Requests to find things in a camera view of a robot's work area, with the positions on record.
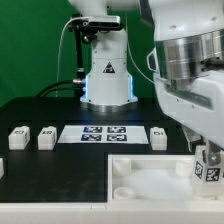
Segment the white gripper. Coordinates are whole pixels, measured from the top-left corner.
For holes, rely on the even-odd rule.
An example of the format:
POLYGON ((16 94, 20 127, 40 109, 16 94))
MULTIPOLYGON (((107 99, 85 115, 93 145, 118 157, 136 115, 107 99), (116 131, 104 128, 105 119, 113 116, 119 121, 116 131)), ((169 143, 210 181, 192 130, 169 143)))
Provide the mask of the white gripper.
POLYGON ((210 140, 206 142, 207 164, 219 165, 220 151, 224 148, 224 72, 209 71, 195 79, 186 92, 168 90, 157 73, 154 84, 163 113, 184 125, 188 150, 194 153, 203 136, 210 140))

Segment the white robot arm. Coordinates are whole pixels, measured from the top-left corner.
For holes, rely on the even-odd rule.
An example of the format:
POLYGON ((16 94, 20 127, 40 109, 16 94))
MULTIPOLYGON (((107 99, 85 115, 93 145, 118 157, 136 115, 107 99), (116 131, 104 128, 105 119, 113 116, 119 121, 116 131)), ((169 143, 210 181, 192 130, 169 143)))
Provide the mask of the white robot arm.
POLYGON ((91 45, 82 104, 102 112, 137 101, 126 62, 152 71, 162 112, 206 139, 202 156, 224 149, 224 0, 68 0, 91 45))

